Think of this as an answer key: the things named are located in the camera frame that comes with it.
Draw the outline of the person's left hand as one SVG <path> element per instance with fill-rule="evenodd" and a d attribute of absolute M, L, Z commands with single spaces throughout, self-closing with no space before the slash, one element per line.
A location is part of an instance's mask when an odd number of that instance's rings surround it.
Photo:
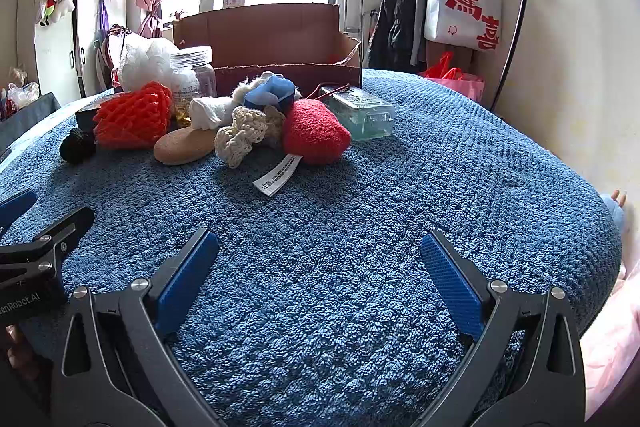
<path fill-rule="evenodd" d="M 2 331 L 1 350 L 25 381 L 34 381 L 39 373 L 35 351 L 17 325 L 6 326 Z"/>

